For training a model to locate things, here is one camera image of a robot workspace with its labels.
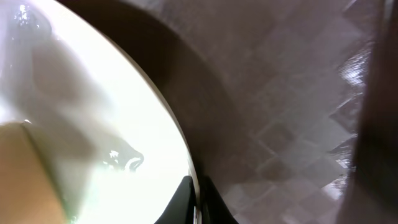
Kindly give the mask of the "yellow green sponge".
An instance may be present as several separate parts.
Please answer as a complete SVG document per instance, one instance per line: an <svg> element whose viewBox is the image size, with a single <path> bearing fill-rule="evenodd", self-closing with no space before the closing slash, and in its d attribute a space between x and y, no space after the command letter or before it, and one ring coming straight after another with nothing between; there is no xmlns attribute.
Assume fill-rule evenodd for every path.
<svg viewBox="0 0 398 224"><path fill-rule="evenodd" d="M1 223L62 224L62 204L23 126L1 126Z"/></svg>

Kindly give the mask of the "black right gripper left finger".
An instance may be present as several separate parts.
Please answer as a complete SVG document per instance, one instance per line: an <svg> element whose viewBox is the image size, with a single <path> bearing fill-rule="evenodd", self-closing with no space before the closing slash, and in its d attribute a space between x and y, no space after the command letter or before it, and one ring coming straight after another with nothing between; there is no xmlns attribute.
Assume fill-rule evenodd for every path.
<svg viewBox="0 0 398 224"><path fill-rule="evenodd" d="M185 176L155 224L193 224L196 195L191 176Z"/></svg>

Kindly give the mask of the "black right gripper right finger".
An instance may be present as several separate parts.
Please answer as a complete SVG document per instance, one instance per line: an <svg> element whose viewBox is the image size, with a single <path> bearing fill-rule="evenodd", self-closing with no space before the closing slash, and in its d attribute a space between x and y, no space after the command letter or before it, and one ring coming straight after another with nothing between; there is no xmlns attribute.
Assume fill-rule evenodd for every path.
<svg viewBox="0 0 398 224"><path fill-rule="evenodd" d="M202 224L238 224L208 176L200 187Z"/></svg>

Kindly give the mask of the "white plate back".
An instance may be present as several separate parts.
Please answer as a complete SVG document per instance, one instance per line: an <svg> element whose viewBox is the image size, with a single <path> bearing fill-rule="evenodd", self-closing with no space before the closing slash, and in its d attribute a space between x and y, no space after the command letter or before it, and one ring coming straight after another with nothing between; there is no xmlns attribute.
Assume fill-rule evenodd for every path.
<svg viewBox="0 0 398 224"><path fill-rule="evenodd" d="M23 126L66 223L155 223L185 176L196 191L185 139L146 73L56 1L1 2L7 123Z"/></svg>

